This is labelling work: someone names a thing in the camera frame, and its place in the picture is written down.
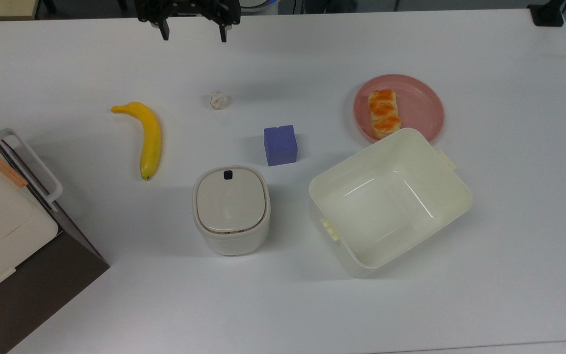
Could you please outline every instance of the toast slice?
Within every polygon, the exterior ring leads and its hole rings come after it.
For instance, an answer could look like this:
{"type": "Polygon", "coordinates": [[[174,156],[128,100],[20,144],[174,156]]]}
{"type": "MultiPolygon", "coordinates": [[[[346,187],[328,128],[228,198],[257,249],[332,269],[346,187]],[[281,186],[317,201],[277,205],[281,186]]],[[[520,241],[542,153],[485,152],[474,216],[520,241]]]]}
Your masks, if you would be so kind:
{"type": "Polygon", "coordinates": [[[396,96],[394,90],[380,89],[374,90],[368,97],[372,134],[377,139],[384,139],[400,129],[401,119],[396,96]]]}

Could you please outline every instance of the white canister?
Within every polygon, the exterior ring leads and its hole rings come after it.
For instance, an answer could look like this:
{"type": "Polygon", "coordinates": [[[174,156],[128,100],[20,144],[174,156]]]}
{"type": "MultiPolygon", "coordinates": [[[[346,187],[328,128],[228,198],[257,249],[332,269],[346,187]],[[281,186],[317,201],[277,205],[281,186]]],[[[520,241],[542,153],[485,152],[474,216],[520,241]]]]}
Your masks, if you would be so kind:
{"type": "Polygon", "coordinates": [[[270,224],[270,194],[248,166],[227,166],[198,178],[193,195],[196,227],[214,251],[243,255],[263,244],[270,224]]]}

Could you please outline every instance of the white bin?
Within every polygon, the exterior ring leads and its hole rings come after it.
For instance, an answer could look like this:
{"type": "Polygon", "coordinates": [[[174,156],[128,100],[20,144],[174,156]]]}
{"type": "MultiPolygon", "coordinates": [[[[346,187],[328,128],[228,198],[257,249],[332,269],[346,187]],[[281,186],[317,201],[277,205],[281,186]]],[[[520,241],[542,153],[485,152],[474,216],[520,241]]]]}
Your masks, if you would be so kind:
{"type": "Polygon", "coordinates": [[[403,128],[315,177],[313,207],[346,273],[370,275],[469,210],[471,192],[453,169],[403,128]]]}

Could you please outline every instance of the blue block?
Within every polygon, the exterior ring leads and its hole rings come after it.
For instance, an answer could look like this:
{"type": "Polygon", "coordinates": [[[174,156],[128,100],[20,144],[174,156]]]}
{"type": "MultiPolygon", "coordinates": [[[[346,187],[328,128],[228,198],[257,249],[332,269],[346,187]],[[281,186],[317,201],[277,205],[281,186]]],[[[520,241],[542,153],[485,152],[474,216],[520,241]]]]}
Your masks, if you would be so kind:
{"type": "Polygon", "coordinates": [[[265,128],[263,130],[263,145],[265,146],[265,157],[268,158],[268,166],[296,162],[298,146],[292,125],[265,128]]]}

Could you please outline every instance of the yellow banana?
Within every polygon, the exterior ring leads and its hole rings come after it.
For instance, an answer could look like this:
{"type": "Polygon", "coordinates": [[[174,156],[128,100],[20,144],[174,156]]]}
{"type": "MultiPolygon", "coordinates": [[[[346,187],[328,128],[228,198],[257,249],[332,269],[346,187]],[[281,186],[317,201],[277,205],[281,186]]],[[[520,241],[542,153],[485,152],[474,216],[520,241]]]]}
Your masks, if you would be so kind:
{"type": "Polygon", "coordinates": [[[146,181],[154,175],[161,155],[161,127],[154,112],[139,102],[111,108],[114,114],[128,114],[141,121],[143,125],[143,149],[141,150],[141,178],[146,181]]]}

